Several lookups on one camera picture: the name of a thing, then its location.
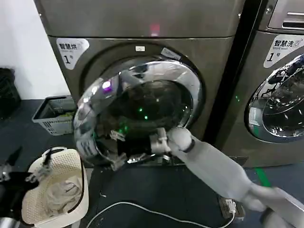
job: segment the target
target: number 1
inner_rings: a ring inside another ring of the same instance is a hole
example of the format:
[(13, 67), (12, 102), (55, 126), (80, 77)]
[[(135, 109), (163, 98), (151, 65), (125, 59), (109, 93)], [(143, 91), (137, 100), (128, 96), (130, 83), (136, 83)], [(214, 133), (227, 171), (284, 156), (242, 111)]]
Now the number 1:
[(70, 62), (69, 62), (68, 59), (67, 59), (67, 56), (63, 56), (63, 57), (66, 58), (66, 64), (70, 64)]
[(274, 53), (270, 53), (270, 58), (267, 60), (267, 62), (272, 62), (272, 57), (274, 56)]

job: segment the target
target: white plastic basket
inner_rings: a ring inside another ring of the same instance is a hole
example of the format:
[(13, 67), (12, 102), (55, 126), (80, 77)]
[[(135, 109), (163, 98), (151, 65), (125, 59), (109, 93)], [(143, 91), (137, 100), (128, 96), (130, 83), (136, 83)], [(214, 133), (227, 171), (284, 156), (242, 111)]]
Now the white plastic basket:
[[(78, 152), (65, 147), (53, 148), (53, 150), (58, 149), (62, 149), (62, 151), (51, 155), (51, 175), (44, 179), (37, 188), (28, 191), (22, 202), (21, 214), (23, 222), (28, 225), (34, 225), (37, 228), (66, 227), (82, 219), (89, 207), (86, 171)], [(34, 172), (37, 168), (41, 167), (45, 154), (46, 152), (43, 153), (41, 158), (38, 158), (31, 164), (29, 172)], [(79, 202), (67, 213), (48, 217), (45, 213), (46, 205), (44, 205), (44, 198), (48, 187), (54, 183), (67, 180), (72, 176), (78, 176), (82, 179), (82, 195)]]

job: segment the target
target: white cable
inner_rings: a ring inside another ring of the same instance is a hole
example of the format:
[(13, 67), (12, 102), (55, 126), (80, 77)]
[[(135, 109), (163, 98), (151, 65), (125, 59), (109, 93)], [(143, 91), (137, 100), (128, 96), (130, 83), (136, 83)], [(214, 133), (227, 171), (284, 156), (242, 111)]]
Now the white cable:
[[(145, 210), (145, 211), (147, 211), (147, 212), (149, 212), (149, 213), (161, 215), (161, 216), (167, 217), (167, 218), (172, 219), (172, 220), (177, 221), (177, 222), (189, 223), (189, 224), (193, 224), (193, 225), (196, 225), (196, 226), (199, 226), (199, 227), (203, 227), (203, 228), (211, 228), (211, 227), (204, 226), (204, 225), (202, 225), (202, 224), (200, 224), (200, 223), (191, 222), (191, 221), (186, 221), (186, 220), (180, 220), (180, 219), (174, 218), (174, 217), (172, 217), (172, 216), (170, 216), (170, 215), (166, 215), (166, 214), (163, 214), (163, 213), (160, 213), (160, 212), (157, 212), (157, 211), (149, 210), (149, 209), (147, 209), (147, 208), (144, 208), (144, 207), (142, 207), (142, 206), (139, 206), (139, 205), (137, 205), (137, 204), (135, 204), (135, 203), (130, 203), (130, 202), (117, 202), (117, 203), (114, 203), (114, 204), (112, 204), (112, 205), (106, 207), (106, 208), (103, 209), (102, 211), (98, 212), (98, 213), (91, 219), (91, 221), (87, 224), (86, 228), (89, 228), (90, 225), (91, 225), (91, 223), (94, 221), (94, 219), (97, 218), (99, 215), (101, 215), (101, 214), (104, 213), (105, 211), (107, 211), (107, 210), (109, 210), (110, 208), (112, 208), (112, 207), (114, 207), (114, 206), (116, 206), (116, 205), (119, 205), (119, 204), (132, 205), (132, 206), (138, 207), (138, 208), (140, 208), (140, 209), (142, 209), (142, 210)], [(225, 225), (223, 225), (223, 226), (221, 226), (221, 227), (218, 227), (218, 228), (225, 228), (225, 227), (227, 227), (227, 226), (234, 220), (234, 217), (235, 217), (235, 213), (232, 213), (232, 218), (231, 218), (231, 220), (230, 220), (227, 224), (225, 224)]]

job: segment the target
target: white cloth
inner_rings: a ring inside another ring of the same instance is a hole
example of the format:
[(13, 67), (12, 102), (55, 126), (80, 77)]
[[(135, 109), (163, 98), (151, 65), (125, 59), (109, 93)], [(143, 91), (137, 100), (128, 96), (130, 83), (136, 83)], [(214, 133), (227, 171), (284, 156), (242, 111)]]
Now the white cloth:
[(46, 214), (51, 217), (68, 212), (80, 200), (82, 192), (82, 179), (78, 176), (52, 184), (46, 192)]

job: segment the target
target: label sticker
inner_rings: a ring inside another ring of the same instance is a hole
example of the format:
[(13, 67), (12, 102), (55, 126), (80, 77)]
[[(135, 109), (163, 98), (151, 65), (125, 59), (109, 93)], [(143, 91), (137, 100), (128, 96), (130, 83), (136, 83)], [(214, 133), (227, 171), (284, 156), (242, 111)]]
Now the label sticker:
[(77, 60), (89, 48), (89, 42), (83, 38), (57, 38), (56, 40), (66, 68), (73, 70)]
[(161, 54), (163, 56), (166, 56), (168, 58), (173, 58), (173, 59), (176, 59), (176, 60), (180, 60), (181, 59), (181, 56), (179, 56), (178, 54), (176, 54), (175, 52), (167, 49), (167, 48), (163, 48), (162, 51), (161, 51)]
[(274, 39), (267, 57), (264, 61), (264, 67), (270, 68), (280, 59), (287, 56), (289, 53), (304, 46), (304, 36), (297, 35), (278, 35)]
[(145, 51), (145, 46), (135, 46), (135, 51)]

